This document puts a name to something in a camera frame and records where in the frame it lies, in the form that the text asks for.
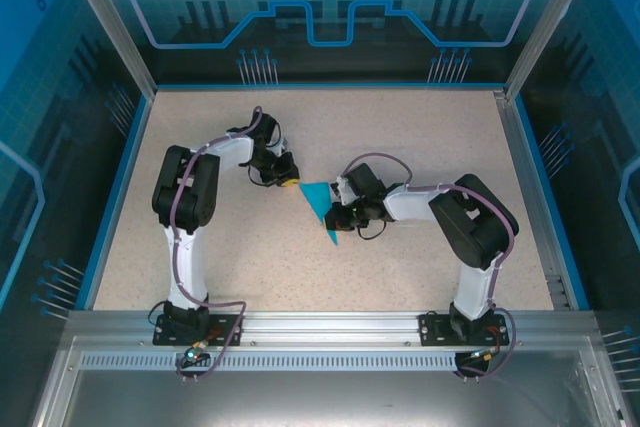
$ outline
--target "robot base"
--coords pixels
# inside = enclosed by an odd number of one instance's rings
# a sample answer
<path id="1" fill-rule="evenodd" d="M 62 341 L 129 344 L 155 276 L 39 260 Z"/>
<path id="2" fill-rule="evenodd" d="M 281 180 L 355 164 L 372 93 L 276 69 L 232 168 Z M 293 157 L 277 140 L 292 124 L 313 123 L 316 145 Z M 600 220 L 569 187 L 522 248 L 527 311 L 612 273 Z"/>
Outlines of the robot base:
<path id="1" fill-rule="evenodd" d="M 189 346 L 208 339 L 209 346 L 222 347 L 237 318 L 235 314 L 211 314 L 205 308 L 184 310 L 167 302 L 156 320 L 153 345 Z M 240 345 L 242 322 L 239 327 L 230 346 Z"/>
<path id="2" fill-rule="evenodd" d="M 451 314 L 438 314 L 427 312 L 418 316 L 418 329 L 420 331 L 420 344 L 423 347 L 434 346 L 477 346 L 493 347 L 496 338 L 489 327 L 496 327 L 500 332 L 500 346 L 509 345 L 509 333 L 504 316 L 498 315 L 492 310 L 488 311 L 480 319 L 475 321 L 473 331 L 466 340 L 460 338 L 451 327 Z"/>

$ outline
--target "blue triangular piece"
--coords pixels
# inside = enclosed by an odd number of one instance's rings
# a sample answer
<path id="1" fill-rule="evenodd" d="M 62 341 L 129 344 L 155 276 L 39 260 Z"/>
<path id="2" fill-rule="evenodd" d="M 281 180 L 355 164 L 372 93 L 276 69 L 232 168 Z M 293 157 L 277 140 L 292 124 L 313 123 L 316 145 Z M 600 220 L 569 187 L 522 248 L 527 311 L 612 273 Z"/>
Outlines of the blue triangular piece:
<path id="1" fill-rule="evenodd" d="M 299 184 L 300 190 L 304 194 L 307 202 L 316 214 L 316 217 L 324 226 L 324 216 L 331 209 L 331 188 L 328 182 L 316 182 L 314 184 Z M 338 235 L 335 230 L 327 230 L 327 234 L 333 243 L 338 245 Z"/>

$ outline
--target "beige work surface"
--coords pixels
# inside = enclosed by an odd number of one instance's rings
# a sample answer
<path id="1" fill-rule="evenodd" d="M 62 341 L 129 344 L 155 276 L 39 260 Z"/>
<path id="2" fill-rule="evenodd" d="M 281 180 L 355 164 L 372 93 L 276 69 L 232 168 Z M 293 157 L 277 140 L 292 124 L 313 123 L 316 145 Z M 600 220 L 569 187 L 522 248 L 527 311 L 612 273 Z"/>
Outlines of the beige work surface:
<path id="1" fill-rule="evenodd" d="M 151 210 L 166 149 L 199 147 L 247 125 L 254 106 L 281 124 L 304 182 L 334 181 L 354 157 L 387 152 L 408 163 L 412 185 L 475 173 L 520 224 L 496 290 L 510 309 L 551 309 L 540 258 L 492 92 L 282 90 L 160 92 L 153 105 L 95 309 L 147 310 L 166 299 L 169 252 Z M 404 170 L 369 165 L 385 183 Z M 435 222 L 390 224 L 376 240 L 339 233 L 334 246 L 298 187 L 252 185 L 246 169 L 220 177 L 206 227 L 212 301 L 244 299 L 253 311 L 447 309 L 459 261 Z"/>

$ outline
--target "robotic arm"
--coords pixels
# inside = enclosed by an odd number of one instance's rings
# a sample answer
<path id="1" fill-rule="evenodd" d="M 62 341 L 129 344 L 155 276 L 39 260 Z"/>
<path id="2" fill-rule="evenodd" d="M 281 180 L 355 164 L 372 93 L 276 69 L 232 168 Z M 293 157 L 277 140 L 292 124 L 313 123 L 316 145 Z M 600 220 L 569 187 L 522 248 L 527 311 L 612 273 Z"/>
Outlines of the robotic arm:
<path id="1" fill-rule="evenodd" d="M 254 112 L 251 125 L 257 121 L 258 115 Z M 229 129 L 228 140 L 214 143 L 197 158 L 177 206 L 175 222 L 181 239 L 178 245 L 178 275 L 183 288 L 196 300 L 206 302 L 208 299 L 204 283 L 205 252 L 201 227 L 209 223 L 215 211 L 219 175 L 231 167 L 240 166 L 247 167 L 250 179 L 251 169 L 257 170 L 261 183 L 251 180 L 264 187 L 292 185 L 300 179 L 287 141 L 273 117 L 263 113 L 259 123 L 246 135 L 230 136 L 246 129 Z M 175 242 L 170 225 L 171 206 L 194 152 L 185 147 L 169 147 L 153 193 L 152 207 L 164 227 L 170 254 Z M 177 332 L 177 337 L 183 342 L 202 339 L 209 328 L 208 309 L 200 307 L 181 293 L 173 269 L 170 270 L 171 287 L 168 300 L 164 303 L 166 321 L 172 324 L 171 330 Z"/>
<path id="2" fill-rule="evenodd" d="M 386 187 L 366 163 L 332 184 L 338 201 L 326 214 L 325 225 L 328 230 L 360 232 L 372 220 L 381 220 L 385 225 L 410 219 L 437 221 L 461 261 L 458 291 L 450 306 L 449 320 L 458 338 L 467 342 L 486 327 L 487 318 L 493 314 L 487 300 L 491 296 L 496 262 L 509 245 L 509 234 L 503 220 L 483 202 L 455 190 L 456 187 L 488 201 L 507 219 L 514 236 L 518 233 L 513 215 L 475 175 L 464 175 L 451 186 Z"/>

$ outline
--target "metal base plate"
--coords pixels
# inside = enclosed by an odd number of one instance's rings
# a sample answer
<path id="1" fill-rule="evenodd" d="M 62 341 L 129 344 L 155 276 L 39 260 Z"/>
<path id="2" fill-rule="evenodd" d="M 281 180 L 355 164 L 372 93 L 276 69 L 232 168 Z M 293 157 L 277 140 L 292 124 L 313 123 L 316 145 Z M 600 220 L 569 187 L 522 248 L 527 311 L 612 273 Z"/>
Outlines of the metal base plate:
<path id="1" fill-rule="evenodd" d="M 487 331 L 489 327 L 496 327 L 498 330 L 504 329 L 500 334 L 500 346 L 509 345 L 509 333 L 506 330 L 507 324 L 502 315 L 493 314 L 486 318 L 486 326 L 477 335 L 472 336 L 467 342 L 458 338 L 451 328 L 449 314 L 427 313 L 418 316 L 418 326 L 420 331 L 420 344 L 423 347 L 450 347 L 450 346 L 478 346 L 492 347 L 496 345 L 496 338 Z"/>
<path id="2" fill-rule="evenodd" d="M 237 315 L 234 314 L 209 314 L 209 332 L 219 331 L 214 338 L 209 341 L 210 347 L 222 347 L 225 340 L 231 333 L 231 328 L 235 323 Z M 240 322 L 240 331 L 233 335 L 231 343 L 232 347 L 240 345 L 240 337 L 242 335 L 242 321 Z M 153 345 L 170 345 L 170 346 L 189 346 L 202 340 L 197 334 L 185 334 L 181 330 L 180 334 L 176 333 L 176 329 L 169 322 L 164 314 L 158 316 L 156 321 L 156 329 L 153 334 Z"/>

